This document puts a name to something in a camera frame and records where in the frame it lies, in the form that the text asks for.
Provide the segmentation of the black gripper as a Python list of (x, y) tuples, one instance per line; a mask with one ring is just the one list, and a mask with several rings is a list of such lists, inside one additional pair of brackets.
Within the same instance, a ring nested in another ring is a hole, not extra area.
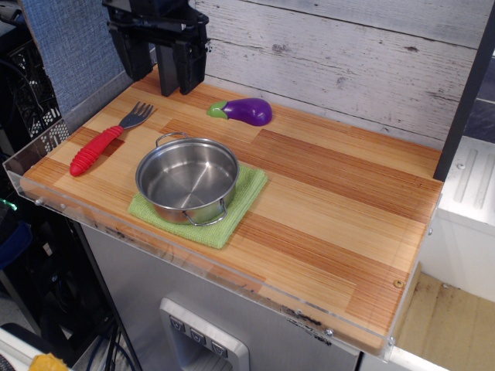
[(209, 18), (188, 1), (103, 1), (108, 28), (125, 72), (139, 81), (152, 72), (148, 43), (173, 46), (180, 93), (203, 82)]

